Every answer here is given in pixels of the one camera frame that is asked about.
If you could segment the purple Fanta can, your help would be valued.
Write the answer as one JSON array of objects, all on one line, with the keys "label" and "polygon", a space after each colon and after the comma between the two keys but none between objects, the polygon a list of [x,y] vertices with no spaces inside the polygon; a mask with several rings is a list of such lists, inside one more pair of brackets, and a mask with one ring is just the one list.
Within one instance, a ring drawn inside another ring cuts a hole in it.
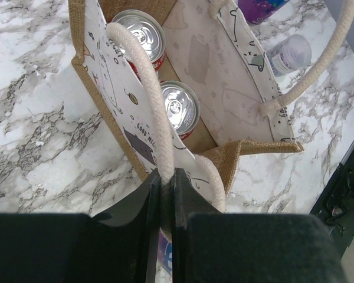
[{"label": "purple Fanta can", "polygon": [[258,25],[272,16],[289,0],[238,0],[239,9],[249,24]]}]

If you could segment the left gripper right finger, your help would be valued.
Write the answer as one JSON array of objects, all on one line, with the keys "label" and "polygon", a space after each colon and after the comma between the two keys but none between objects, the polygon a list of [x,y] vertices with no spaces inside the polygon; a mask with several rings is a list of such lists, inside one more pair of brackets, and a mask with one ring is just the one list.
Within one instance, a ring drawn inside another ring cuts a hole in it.
[{"label": "left gripper right finger", "polygon": [[344,282],[340,256],[312,215],[220,213],[183,169],[171,180],[174,282]]}]

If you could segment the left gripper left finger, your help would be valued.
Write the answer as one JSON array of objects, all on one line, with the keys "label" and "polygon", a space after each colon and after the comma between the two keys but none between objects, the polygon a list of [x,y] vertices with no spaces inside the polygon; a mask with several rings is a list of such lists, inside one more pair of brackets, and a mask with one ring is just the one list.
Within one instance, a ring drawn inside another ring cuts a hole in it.
[{"label": "left gripper left finger", "polygon": [[0,282],[154,282],[160,176],[95,216],[0,213]]}]

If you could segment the jute canvas tote bag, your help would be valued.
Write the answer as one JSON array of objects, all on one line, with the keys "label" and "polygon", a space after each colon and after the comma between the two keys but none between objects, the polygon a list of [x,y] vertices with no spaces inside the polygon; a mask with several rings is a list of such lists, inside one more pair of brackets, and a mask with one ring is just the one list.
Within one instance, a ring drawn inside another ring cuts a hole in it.
[{"label": "jute canvas tote bag", "polygon": [[[137,38],[111,23],[128,9],[151,15],[164,31],[158,71]],[[234,1],[69,1],[68,11],[71,63],[139,177],[158,169],[161,227],[170,236],[167,188],[175,168],[223,212],[240,156],[302,151],[284,111],[332,62],[353,22],[354,1],[344,2],[326,48],[288,93]],[[160,84],[169,80],[186,84],[199,101],[199,122],[185,140],[166,113]]]}]

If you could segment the red cola can front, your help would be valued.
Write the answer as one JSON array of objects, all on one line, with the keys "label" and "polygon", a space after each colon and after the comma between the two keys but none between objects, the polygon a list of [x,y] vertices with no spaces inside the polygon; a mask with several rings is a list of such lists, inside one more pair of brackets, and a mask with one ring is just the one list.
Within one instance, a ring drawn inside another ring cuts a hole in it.
[{"label": "red cola can front", "polygon": [[162,95],[169,121],[181,140],[195,129],[200,118],[200,105],[190,87],[179,81],[162,81]]}]

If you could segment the red cola can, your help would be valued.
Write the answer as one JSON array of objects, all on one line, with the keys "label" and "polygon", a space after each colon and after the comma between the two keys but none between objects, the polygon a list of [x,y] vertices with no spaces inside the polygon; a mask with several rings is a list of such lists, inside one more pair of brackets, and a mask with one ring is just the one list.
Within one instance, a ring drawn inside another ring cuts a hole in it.
[{"label": "red cola can", "polygon": [[158,71],[165,60],[166,38],[161,25],[146,12],[128,9],[119,12],[111,21],[127,28],[139,41]]},{"label": "red cola can", "polygon": [[200,105],[190,87],[179,81],[162,81],[162,95],[169,121],[181,140],[195,129],[200,118]]}]

